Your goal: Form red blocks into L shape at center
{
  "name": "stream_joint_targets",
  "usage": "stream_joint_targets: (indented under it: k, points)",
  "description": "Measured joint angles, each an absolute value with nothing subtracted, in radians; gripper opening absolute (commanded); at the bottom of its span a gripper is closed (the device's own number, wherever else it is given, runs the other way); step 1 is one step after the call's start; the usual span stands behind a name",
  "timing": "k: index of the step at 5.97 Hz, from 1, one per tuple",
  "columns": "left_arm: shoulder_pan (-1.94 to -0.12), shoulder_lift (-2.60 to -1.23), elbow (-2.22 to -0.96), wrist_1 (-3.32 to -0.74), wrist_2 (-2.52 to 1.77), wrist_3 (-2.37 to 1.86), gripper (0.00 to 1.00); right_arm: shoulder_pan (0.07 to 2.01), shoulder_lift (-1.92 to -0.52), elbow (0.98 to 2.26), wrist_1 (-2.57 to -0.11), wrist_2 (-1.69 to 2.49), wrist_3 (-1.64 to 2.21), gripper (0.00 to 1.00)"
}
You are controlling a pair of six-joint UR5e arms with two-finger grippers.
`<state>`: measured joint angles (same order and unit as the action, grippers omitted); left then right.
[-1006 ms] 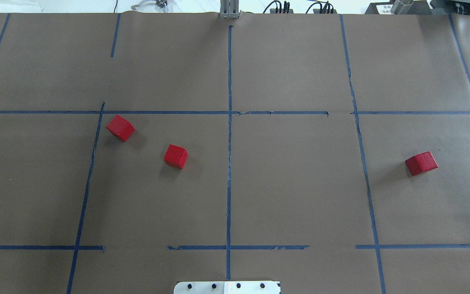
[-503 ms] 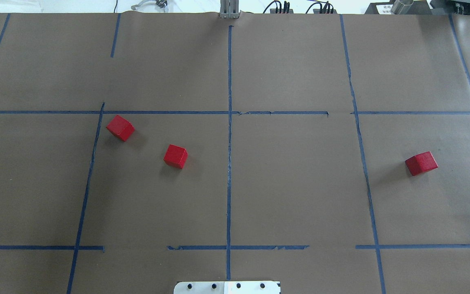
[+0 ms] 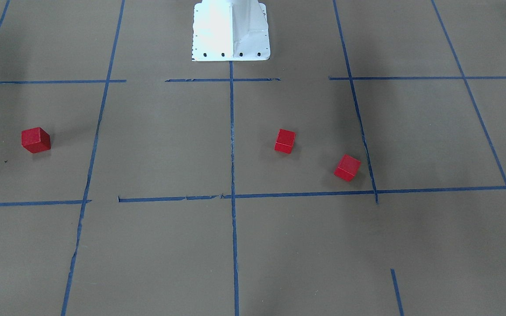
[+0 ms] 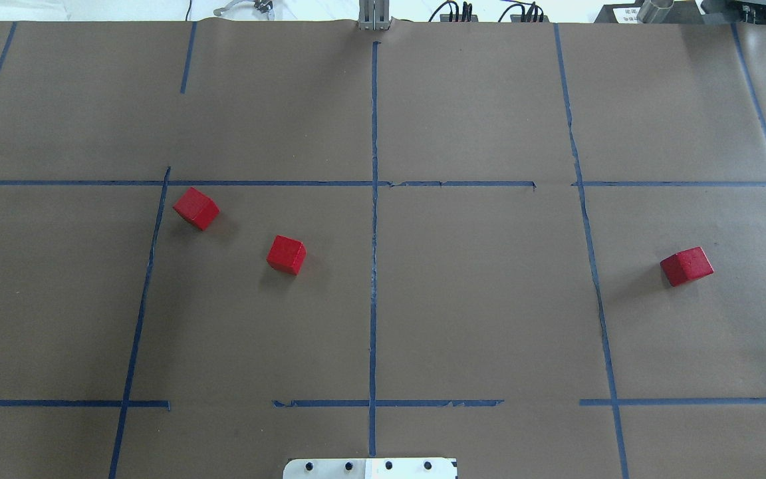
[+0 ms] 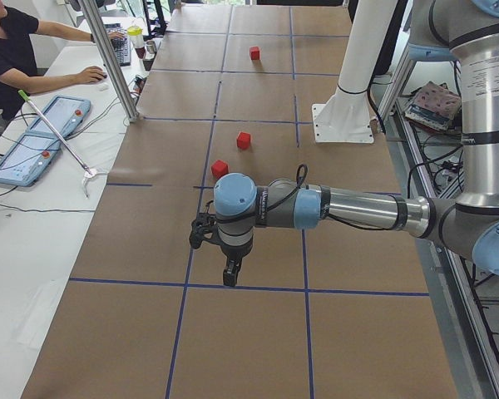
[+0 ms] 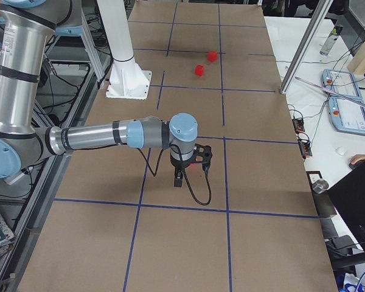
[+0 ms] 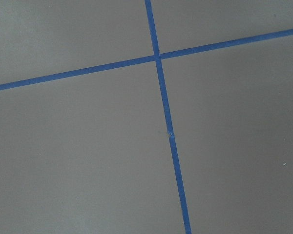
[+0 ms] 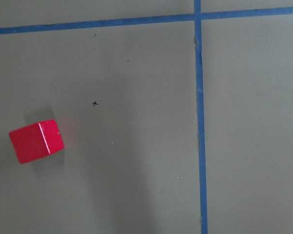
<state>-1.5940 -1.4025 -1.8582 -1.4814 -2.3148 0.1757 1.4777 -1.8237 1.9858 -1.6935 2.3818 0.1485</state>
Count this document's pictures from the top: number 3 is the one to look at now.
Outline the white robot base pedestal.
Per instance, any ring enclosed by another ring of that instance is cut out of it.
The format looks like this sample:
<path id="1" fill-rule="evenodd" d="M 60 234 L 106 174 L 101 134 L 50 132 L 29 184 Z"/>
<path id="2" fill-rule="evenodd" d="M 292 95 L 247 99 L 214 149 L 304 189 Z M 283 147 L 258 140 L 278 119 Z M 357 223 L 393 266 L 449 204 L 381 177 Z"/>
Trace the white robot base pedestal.
<path id="1" fill-rule="evenodd" d="M 265 61 L 271 56 L 267 7 L 258 0 L 202 0 L 193 8 L 191 60 Z"/>

